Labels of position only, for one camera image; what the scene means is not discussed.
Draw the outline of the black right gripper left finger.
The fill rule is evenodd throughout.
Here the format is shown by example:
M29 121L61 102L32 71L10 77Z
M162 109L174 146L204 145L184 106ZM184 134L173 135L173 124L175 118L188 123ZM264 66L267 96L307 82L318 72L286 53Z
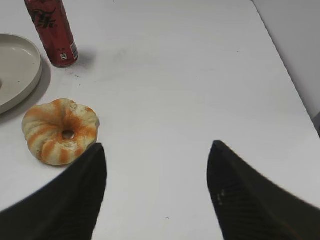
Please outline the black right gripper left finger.
M107 185L106 155L95 143L63 173L0 213L2 240L90 240Z

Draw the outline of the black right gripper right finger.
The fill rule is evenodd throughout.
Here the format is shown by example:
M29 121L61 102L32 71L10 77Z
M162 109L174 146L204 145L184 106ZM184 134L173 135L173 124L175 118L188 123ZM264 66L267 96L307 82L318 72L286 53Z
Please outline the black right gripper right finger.
M319 208L264 177L223 141L208 156L206 180L225 240L318 240Z

